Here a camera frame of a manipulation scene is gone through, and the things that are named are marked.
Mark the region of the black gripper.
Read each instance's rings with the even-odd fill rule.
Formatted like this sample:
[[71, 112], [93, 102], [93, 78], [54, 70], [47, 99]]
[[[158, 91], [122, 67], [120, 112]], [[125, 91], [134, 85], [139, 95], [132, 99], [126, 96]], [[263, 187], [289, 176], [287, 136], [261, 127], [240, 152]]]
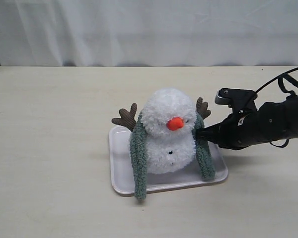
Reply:
[[197, 129], [197, 134], [200, 140], [232, 150], [260, 144], [263, 139], [256, 112], [230, 115], [223, 122]]

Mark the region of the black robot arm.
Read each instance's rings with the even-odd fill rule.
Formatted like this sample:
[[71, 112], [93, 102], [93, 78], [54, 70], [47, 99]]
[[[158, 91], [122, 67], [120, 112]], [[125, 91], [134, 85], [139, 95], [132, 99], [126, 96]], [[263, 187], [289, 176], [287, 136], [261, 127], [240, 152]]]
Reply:
[[231, 114], [220, 123], [197, 129], [195, 136], [231, 150], [298, 139], [298, 95], [283, 102], [265, 102], [256, 111]]

